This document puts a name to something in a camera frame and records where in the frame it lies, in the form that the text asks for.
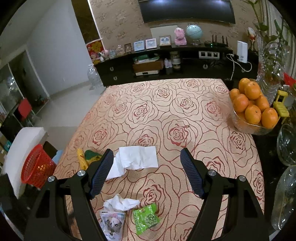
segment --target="silver bolt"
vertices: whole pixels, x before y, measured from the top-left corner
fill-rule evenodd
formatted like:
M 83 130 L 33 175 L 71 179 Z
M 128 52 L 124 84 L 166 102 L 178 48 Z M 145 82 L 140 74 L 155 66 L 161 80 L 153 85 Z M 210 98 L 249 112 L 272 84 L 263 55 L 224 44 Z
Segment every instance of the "silver bolt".
M 77 175 L 80 176 L 80 177 L 84 176 L 85 175 L 85 170 L 78 171 Z
M 214 170 L 209 170 L 209 172 L 208 172 L 208 174 L 210 175 L 210 176 L 215 176 L 217 173 L 216 173 L 216 171 L 214 171 Z
M 244 176 L 239 176 L 239 180 L 241 180 L 242 182 L 244 182 L 246 180 L 246 178 Z
M 50 176 L 47 180 L 48 180 L 49 182 L 52 182 L 53 180 L 55 180 L 55 177 L 54 177 L 54 176 Z

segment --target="television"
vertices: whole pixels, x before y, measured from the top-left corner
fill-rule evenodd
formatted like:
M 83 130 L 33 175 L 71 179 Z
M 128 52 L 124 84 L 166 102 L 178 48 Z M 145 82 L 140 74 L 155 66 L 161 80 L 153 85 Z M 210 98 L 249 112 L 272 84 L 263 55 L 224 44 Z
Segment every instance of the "television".
M 138 0 L 144 23 L 169 19 L 207 19 L 235 23 L 230 0 Z

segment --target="bowl of oranges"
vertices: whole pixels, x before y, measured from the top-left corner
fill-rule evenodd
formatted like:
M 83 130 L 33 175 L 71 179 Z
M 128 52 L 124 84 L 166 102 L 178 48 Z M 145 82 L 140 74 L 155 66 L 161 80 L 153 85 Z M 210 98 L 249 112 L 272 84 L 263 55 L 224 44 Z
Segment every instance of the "bowl of oranges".
M 272 131 L 279 117 L 274 108 L 269 106 L 259 85 L 243 78 L 238 89 L 229 92 L 232 103 L 231 118 L 234 126 L 241 132 L 265 135 Z

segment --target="black tv cabinet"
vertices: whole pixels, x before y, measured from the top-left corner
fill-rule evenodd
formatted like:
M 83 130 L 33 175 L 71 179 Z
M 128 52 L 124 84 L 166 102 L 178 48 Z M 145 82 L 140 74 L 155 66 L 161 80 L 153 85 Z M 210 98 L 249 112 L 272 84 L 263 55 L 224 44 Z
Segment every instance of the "black tv cabinet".
M 136 76 L 133 70 L 133 58 L 136 56 L 148 54 L 153 56 L 157 53 L 160 58 L 170 58 L 170 52 L 178 51 L 181 58 L 181 69 L 167 75 L 165 68 L 159 74 Z M 199 51 L 220 52 L 220 59 L 200 59 Z M 158 47 L 151 50 L 143 50 L 132 52 L 113 59 L 105 60 L 96 65 L 98 73 L 102 79 L 104 86 L 120 85 L 125 83 L 133 83 L 150 80 L 163 79 L 181 79 L 181 78 L 216 78 L 227 82 L 230 79 L 233 62 L 226 58 L 226 54 L 232 54 L 233 51 L 227 47 L 206 47 L 204 45 L 194 46 L 171 46 Z M 249 64 L 241 64 L 245 69 L 250 69 Z M 252 62 L 252 70 L 250 72 L 242 72 L 241 68 L 236 65 L 233 80 L 241 78 L 256 79 L 258 69 L 258 60 Z M 226 83 L 228 88 L 232 87 L 233 81 Z

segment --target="photo frame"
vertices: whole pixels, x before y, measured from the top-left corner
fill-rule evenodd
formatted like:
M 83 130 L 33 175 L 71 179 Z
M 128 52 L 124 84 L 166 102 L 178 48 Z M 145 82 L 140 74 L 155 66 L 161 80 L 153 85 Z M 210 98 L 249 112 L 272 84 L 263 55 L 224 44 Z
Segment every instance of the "photo frame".
M 156 39 L 146 39 L 146 49 L 157 48 Z
M 172 45 L 170 35 L 159 37 L 159 46 L 168 46 L 168 45 Z
M 126 53 L 131 53 L 131 43 L 124 45 L 124 50 Z
M 133 48 L 134 48 L 135 52 L 140 51 L 140 50 L 144 50 L 145 49 L 144 40 L 134 42 Z

